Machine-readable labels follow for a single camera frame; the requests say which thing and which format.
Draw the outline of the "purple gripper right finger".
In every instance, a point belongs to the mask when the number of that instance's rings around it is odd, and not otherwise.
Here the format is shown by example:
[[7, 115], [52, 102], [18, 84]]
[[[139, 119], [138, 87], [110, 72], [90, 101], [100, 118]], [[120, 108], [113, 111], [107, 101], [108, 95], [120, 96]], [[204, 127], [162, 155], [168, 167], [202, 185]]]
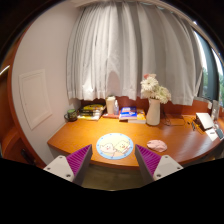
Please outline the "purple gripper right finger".
[[160, 156], [138, 144], [135, 145], [135, 157], [145, 184], [182, 169], [182, 166], [169, 155]]

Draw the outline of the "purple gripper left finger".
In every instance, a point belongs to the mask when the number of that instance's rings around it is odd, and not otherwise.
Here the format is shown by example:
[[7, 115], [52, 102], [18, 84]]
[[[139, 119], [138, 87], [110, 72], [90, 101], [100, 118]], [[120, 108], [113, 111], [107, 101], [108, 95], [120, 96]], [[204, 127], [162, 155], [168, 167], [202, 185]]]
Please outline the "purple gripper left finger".
[[59, 155], [44, 170], [81, 186], [92, 157], [92, 145], [68, 156]]

